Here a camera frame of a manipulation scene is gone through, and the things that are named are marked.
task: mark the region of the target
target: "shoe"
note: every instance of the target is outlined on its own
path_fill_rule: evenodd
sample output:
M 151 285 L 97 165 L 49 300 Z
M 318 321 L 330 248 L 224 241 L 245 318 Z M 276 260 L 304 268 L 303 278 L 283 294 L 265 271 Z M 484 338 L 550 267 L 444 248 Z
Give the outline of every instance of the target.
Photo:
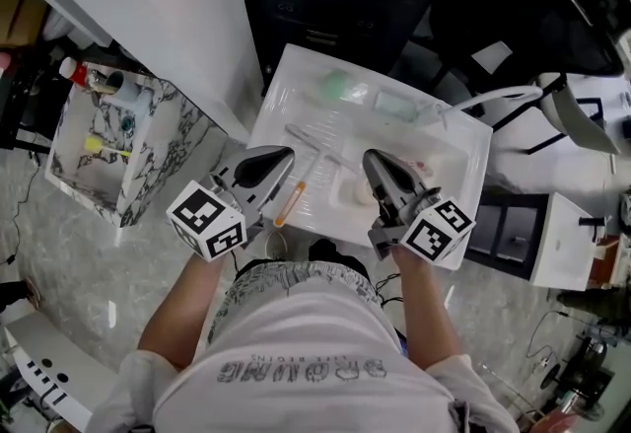
M 39 293 L 37 287 L 33 284 L 32 280 L 30 280 L 28 277 L 25 277 L 24 281 L 27 283 L 27 287 L 29 288 L 29 297 L 27 298 L 27 300 L 29 300 L 29 303 L 31 303 L 34 309 L 38 311 L 39 303 L 41 302 L 41 294 Z

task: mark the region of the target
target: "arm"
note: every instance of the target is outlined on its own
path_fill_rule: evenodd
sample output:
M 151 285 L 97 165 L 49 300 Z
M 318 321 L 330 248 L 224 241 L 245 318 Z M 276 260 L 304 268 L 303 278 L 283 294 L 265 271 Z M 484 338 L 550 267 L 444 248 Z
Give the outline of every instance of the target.
M 421 370 L 462 354 L 432 267 L 404 247 L 392 250 L 401 272 L 403 310 L 410 360 Z
M 483 426 L 489 433 L 517 433 L 513 418 L 463 355 L 431 265 L 403 247 L 394 249 L 392 256 L 401 272 L 410 360 L 456 399 L 468 403 L 470 424 Z
M 145 327 L 139 350 L 160 354 L 179 370 L 190 365 L 223 261 L 220 257 L 207 263 L 197 254 L 188 260 L 175 286 Z
M 207 263 L 194 254 L 165 301 L 151 317 L 138 350 L 120 365 L 107 400 L 93 413 L 87 433 L 118 433 L 151 424 L 160 396 L 189 366 L 208 314 L 223 258 Z

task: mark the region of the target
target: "marble-patterned box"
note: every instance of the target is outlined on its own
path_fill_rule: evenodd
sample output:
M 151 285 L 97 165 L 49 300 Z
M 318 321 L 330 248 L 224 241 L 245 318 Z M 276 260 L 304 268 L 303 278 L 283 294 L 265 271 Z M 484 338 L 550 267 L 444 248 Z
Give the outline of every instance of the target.
M 108 75 L 112 68 L 88 65 Z M 198 148 L 225 140 L 223 131 L 174 85 L 125 72 L 138 85 L 153 91 L 149 108 L 131 131 L 121 122 L 134 112 L 101 102 L 75 85 L 63 109 L 52 142 L 46 178 L 66 194 L 97 212 L 117 228 L 132 226 L 149 202 Z M 130 157 L 84 148 L 88 135 L 105 146 L 130 151 Z

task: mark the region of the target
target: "white tray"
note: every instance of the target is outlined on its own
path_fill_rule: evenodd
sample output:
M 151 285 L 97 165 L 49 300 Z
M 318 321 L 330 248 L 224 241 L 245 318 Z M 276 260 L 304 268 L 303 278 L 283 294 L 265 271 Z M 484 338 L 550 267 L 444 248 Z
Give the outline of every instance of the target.
M 368 94 L 360 106 L 340 106 L 327 99 L 316 99 L 314 81 L 335 69 L 368 85 Z M 441 123 L 421 130 L 394 118 L 379 116 L 371 112 L 379 90 L 421 105 L 438 102 L 385 75 L 295 45 L 285 47 L 247 144 L 248 147 L 287 145 L 296 152 L 294 170 L 276 199 L 265 206 L 265 217 L 276 217 L 316 156 L 313 148 L 285 130 L 286 124 L 294 123 L 358 167 L 364 151 L 369 148 L 424 162 L 434 172 L 431 177 L 425 177 L 426 183 L 440 185 L 445 196 L 456 198 L 462 210 L 474 218 L 486 171 L 491 128 L 462 112 L 448 117 L 447 130 Z M 376 205 L 355 201 L 354 181 L 354 174 L 347 169 L 330 160 L 320 161 L 287 224 L 370 247 L 368 230 L 379 210 Z M 466 240 L 440 266 L 459 268 L 465 247 Z

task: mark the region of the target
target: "black and white marker cube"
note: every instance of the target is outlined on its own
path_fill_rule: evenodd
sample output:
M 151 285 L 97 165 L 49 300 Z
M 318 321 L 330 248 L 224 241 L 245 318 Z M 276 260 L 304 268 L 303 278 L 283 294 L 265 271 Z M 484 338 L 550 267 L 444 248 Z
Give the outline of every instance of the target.
M 440 266 L 475 226 L 453 198 L 423 210 L 403 236 L 401 243 L 427 262 Z
M 177 235 L 206 261 L 243 244 L 245 216 L 192 180 L 167 210 Z

